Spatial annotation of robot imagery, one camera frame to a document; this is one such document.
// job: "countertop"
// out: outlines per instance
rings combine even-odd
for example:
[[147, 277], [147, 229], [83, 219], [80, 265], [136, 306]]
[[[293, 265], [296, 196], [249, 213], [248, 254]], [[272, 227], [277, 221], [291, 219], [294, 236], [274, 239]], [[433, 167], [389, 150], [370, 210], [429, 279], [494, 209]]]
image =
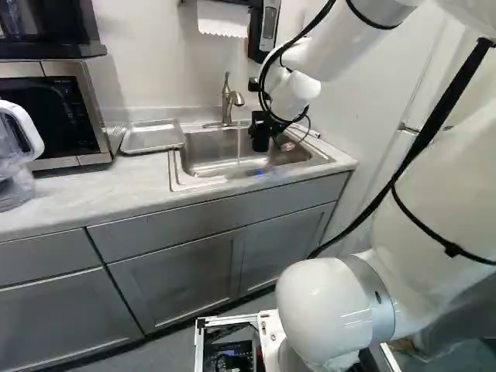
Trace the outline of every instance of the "countertop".
[[285, 174], [231, 180], [215, 187], [172, 192], [168, 154], [117, 156], [100, 170], [62, 170], [37, 176], [36, 197], [0, 213], [0, 242], [97, 225], [183, 207], [315, 177], [351, 171], [352, 158], [321, 140], [309, 139], [336, 162]]

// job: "microwave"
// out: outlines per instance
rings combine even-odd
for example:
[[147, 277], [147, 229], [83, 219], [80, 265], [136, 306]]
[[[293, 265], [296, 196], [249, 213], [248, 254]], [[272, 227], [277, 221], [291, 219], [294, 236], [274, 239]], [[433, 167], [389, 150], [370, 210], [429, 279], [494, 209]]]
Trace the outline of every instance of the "microwave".
[[45, 143], [32, 171], [111, 163], [128, 123], [110, 56], [0, 63], [0, 99], [22, 106]]

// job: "metal frame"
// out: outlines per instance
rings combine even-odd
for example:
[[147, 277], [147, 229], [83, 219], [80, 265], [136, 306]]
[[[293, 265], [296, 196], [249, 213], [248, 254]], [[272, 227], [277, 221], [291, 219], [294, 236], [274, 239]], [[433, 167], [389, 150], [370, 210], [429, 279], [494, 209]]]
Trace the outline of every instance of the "metal frame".
[[198, 318], [195, 323], [195, 372], [203, 372], [203, 345], [205, 344], [205, 329], [220, 326], [252, 326], [258, 329], [257, 314]]

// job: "cabinet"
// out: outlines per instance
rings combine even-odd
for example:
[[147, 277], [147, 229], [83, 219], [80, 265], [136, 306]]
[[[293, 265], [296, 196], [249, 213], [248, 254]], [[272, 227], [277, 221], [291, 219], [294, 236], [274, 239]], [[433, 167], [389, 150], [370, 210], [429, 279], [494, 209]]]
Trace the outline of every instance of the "cabinet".
[[317, 247], [334, 203], [257, 223], [245, 230], [240, 294], [275, 283]]
[[0, 289], [0, 370], [34, 370], [141, 337], [101, 267]]
[[350, 173], [295, 182], [89, 226], [107, 263], [242, 228], [338, 200]]
[[109, 265], [145, 332], [237, 296], [243, 229]]
[[0, 287], [100, 265], [83, 229], [0, 243]]

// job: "drawer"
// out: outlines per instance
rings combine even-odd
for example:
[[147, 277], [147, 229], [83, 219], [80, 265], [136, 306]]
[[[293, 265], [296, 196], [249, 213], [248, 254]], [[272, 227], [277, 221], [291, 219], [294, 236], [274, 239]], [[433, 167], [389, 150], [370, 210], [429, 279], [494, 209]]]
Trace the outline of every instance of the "drawer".
[[100, 264], [83, 229], [12, 240], [0, 243], [0, 286]]
[[91, 226], [106, 262], [186, 243], [241, 226], [334, 202], [349, 173]]

